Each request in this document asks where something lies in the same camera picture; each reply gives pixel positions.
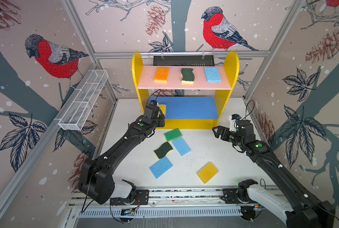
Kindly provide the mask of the blue sponge front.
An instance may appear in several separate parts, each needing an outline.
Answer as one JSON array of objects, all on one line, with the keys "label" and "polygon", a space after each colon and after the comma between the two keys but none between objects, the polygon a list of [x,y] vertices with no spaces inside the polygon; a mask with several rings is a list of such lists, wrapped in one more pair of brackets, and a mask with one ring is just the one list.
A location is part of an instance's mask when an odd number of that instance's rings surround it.
[{"label": "blue sponge front", "polygon": [[165,172],[173,167],[173,164],[165,156],[150,167],[150,171],[156,179],[160,178]]}]

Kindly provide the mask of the yellow sponge front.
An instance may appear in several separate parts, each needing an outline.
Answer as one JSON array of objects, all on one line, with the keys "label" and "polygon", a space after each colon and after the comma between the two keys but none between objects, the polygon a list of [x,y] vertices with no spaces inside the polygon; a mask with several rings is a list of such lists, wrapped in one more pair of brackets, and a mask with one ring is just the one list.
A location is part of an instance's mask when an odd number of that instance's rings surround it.
[{"label": "yellow sponge front", "polygon": [[197,172],[197,176],[200,180],[206,184],[208,183],[217,173],[218,169],[212,162],[208,162],[202,169]]}]

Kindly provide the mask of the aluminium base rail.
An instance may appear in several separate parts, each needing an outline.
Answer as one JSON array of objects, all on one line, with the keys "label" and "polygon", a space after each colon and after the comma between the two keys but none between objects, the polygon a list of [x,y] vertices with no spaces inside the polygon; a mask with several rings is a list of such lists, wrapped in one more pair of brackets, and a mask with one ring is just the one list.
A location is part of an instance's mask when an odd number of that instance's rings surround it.
[{"label": "aluminium base rail", "polygon": [[188,188],[150,188],[138,189],[141,196],[141,205],[148,206],[162,205],[201,205],[215,204],[222,205],[226,202],[223,199],[230,199],[233,204],[240,204],[236,186],[220,187],[188,187]]}]

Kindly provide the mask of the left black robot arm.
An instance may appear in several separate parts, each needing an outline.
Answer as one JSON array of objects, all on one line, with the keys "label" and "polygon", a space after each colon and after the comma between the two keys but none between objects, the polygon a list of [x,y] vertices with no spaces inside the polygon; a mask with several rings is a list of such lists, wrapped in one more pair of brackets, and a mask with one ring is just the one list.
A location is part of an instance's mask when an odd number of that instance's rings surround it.
[{"label": "left black robot arm", "polygon": [[162,110],[149,104],[144,114],[128,125],[125,134],[108,151],[95,159],[84,161],[80,173],[78,190],[99,204],[110,198],[134,200],[136,186],[130,181],[114,182],[113,174],[122,160],[146,138],[155,133],[155,129],[165,126]]}]

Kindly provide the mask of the orange topped yellow sponge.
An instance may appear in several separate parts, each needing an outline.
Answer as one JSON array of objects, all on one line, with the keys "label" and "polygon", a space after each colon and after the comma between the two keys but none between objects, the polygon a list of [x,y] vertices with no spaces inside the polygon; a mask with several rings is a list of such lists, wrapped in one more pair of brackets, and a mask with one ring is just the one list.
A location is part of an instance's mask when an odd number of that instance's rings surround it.
[{"label": "orange topped yellow sponge", "polygon": [[158,67],[155,74],[154,82],[167,83],[169,71],[169,67]]}]

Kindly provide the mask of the black vent grille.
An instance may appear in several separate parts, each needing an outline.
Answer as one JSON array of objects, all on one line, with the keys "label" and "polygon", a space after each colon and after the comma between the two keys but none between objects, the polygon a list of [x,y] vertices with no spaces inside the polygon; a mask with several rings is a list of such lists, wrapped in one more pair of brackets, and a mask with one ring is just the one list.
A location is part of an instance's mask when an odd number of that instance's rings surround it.
[{"label": "black vent grille", "polygon": [[182,66],[182,67],[214,67],[213,56],[155,56],[153,60],[154,66]]}]

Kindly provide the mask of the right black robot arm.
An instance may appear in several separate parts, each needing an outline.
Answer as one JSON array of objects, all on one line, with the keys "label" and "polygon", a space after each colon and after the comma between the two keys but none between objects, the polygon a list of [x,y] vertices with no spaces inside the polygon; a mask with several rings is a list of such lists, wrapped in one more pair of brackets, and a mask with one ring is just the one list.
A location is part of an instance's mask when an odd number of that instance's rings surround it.
[{"label": "right black robot arm", "polygon": [[285,200],[270,193],[257,181],[247,179],[238,184],[235,193],[223,196],[229,203],[257,202],[277,216],[288,228],[332,228],[335,208],[328,201],[320,201],[309,192],[278,160],[264,141],[256,139],[249,120],[236,121],[236,130],[216,126],[214,136],[239,147],[239,152],[249,157],[276,184]]}]

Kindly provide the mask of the green topped yellow sponge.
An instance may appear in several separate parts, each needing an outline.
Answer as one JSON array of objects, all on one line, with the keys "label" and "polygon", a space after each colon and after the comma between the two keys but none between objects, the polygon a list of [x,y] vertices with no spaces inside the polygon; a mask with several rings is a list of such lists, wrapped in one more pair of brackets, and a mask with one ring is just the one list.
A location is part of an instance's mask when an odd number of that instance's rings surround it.
[{"label": "green topped yellow sponge", "polygon": [[178,138],[181,138],[182,137],[182,133],[179,130],[179,128],[176,128],[176,129],[173,129],[173,130],[171,130],[169,132],[166,132],[164,134],[164,137],[165,137],[166,141],[172,142],[172,141],[174,141],[174,140],[176,140]]}]

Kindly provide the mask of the dark green scrub sponge front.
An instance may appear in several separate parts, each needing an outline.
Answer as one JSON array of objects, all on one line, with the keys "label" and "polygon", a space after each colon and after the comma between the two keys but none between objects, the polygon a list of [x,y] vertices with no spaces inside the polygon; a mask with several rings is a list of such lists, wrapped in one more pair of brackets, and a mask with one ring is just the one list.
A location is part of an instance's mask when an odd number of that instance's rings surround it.
[{"label": "dark green scrub sponge front", "polygon": [[193,84],[195,81],[193,68],[182,68],[181,77],[182,77],[181,82],[183,84]]}]

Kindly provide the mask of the blue sponge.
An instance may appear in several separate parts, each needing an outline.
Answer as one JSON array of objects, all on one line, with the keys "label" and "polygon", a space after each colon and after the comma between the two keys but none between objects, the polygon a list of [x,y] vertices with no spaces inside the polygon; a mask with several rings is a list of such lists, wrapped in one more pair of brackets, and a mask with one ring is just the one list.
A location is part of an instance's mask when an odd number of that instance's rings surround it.
[{"label": "blue sponge", "polygon": [[180,137],[172,142],[176,150],[179,152],[181,156],[185,156],[186,154],[191,152],[191,148],[185,142],[185,140]]},{"label": "blue sponge", "polygon": [[208,83],[220,83],[222,82],[219,70],[217,67],[205,67],[204,73]]},{"label": "blue sponge", "polygon": [[173,167],[173,164],[165,156],[150,167],[150,171],[156,179],[160,178],[165,172]]}]

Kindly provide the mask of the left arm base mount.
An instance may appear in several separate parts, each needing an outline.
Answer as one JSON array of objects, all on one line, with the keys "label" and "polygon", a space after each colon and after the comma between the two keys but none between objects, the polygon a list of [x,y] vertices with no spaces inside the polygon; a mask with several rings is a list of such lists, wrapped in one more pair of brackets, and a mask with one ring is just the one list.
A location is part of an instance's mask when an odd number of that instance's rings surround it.
[{"label": "left arm base mount", "polygon": [[113,193],[109,199],[111,206],[147,205],[149,190],[137,189],[137,186],[127,180],[116,182]]}]

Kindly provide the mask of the dark green scrub sponge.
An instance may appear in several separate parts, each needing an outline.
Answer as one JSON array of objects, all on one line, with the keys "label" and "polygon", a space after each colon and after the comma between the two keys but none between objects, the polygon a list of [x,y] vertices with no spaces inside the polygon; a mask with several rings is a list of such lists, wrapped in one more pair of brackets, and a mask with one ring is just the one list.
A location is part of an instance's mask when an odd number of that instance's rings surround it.
[{"label": "dark green scrub sponge", "polygon": [[193,68],[182,68],[181,77],[182,77],[181,82],[183,84],[193,84],[195,81]]},{"label": "dark green scrub sponge", "polygon": [[173,150],[171,144],[169,142],[163,143],[158,149],[154,150],[154,153],[158,157],[158,159],[164,158],[167,153]]}]

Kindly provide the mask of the yellow shelf with coloured boards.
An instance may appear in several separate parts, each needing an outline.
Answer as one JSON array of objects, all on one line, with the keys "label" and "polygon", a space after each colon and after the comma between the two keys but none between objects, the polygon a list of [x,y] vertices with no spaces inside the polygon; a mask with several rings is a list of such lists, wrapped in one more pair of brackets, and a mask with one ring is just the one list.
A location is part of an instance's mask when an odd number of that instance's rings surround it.
[{"label": "yellow shelf with coloured boards", "polygon": [[[239,56],[229,52],[224,65],[217,67],[220,82],[211,82],[206,76],[206,67],[190,66],[194,81],[182,76],[184,66],[168,66],[166,81],[155,79],[157,66],[146,66],[140,52],[132,56],[132,77],[141,109],[151,101],[166,106],[164,129],[210,130],[219,125],[239,75]],[[164,90],[213,90],[212,97],[160,97]]]}]

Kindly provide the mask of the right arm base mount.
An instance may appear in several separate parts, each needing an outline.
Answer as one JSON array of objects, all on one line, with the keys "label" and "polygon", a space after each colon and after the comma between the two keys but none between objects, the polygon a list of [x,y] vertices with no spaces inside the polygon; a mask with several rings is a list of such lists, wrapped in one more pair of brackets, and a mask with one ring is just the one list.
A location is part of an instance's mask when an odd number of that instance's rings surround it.
[{"label": "right arm base mount", "polygon": [[247,190],[251,185],[258,184],[257,181],[253,179],[247,179],[238,183],[237,188],[233,189],[223,189],[223,195],[220,197],[226,204],[249,204],[257,203],[254,200],[251,200]]}]

